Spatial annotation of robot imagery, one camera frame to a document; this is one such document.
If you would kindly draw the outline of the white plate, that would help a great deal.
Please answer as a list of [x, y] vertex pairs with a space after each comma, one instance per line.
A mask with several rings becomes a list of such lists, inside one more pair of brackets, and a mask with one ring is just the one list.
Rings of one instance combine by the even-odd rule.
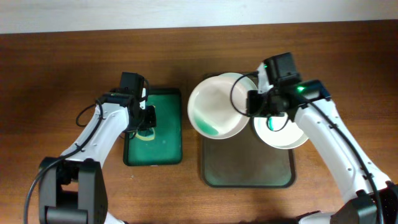
[[286, 113], [283, 116], [256, 117], [252, 124], [259, 139], [277, 149], [294, 149], [308, 140], [305, 133]]
[[236, 87], [232, 78], [215, 75], [200, 82], [192, 91], [187, 106], [188, 118], [202, 136], [228, 139], [242, 131], [249, 122], [244, 116], [248, 91]]

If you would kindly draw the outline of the green yellow sponge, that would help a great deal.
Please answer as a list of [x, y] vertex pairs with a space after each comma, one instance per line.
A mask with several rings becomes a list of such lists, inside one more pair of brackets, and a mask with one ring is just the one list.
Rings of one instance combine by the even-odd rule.
[[149, 129], [139, 130], [137, 131], [135, 137], [141, 141], [152, 141], [155, 139], [155, 129], [149, 128]]

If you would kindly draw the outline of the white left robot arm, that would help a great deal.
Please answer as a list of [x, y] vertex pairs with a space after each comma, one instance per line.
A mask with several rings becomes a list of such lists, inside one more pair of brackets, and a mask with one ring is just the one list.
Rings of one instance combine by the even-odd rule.
[[120, 223], [110, 214], [102, 168], [122, 133], [156, 126], [155, 108], [146, 106], [149, 82], [124, 72], [119, 87], [97, 98], [93, 115], [74, 143], [58, 157], [46, 157], [33, 186], [39, 188], [41, 223]]

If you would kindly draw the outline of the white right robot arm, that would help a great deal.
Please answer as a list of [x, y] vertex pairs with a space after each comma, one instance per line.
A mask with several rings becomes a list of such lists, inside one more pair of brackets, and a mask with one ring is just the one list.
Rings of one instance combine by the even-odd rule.
[[290, 52], [263, 60], [253, 74], [258, 86], [248, 91], [246, 111], [286, 114], [315, 146], [344, 201], [336, 212], [310, 212], [288, 223], [397, 223], [397, 184], [362, 150], [322, 82], [302, 80]]

